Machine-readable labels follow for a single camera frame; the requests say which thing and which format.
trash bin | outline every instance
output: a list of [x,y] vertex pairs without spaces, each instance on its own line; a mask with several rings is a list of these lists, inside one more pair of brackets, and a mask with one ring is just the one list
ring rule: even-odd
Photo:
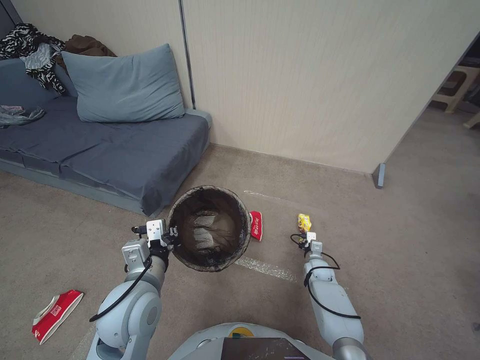
[[172,206],[167,223],[178,230],[175,257],[200,272],[225,269],[250,242],[249,211],[235,193],[221,187],[190,189]]

wall panel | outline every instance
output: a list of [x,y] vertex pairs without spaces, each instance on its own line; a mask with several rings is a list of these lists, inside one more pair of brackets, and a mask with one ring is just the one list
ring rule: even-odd
[[478,0],[184,0],[212,140],[372,172],[480,30]]

gray sofa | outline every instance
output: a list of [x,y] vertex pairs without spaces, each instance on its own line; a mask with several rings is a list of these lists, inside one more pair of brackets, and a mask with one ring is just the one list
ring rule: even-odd
[[187,109],[181,118],[142,123],[89,123],[77,115],[77,92],[45,90],[19,59],[0,61],[0,105],[40,106],[46,114],[0,129],[0,170],[147,216],[173,199],[210,143],[211,117]]

sofa mattress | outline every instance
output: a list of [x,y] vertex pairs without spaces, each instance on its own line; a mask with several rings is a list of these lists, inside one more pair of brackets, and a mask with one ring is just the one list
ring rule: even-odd
[[204,117],[142,123],[79,120],[77,98],[42,106],[37,121],[0,129],[0,159],[138,200],[151,215],[168,205],[209,144]]

zebra print clothing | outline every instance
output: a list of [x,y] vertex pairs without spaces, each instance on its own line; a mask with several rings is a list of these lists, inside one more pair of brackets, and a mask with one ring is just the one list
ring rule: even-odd
[[20,58],[25,72],[43,88],[51,86],[57,93],[66,89],[53,71],[55,57],[65,47],[56,37],[47,36],[30,23],[18,23],[0,40],[0,60]]

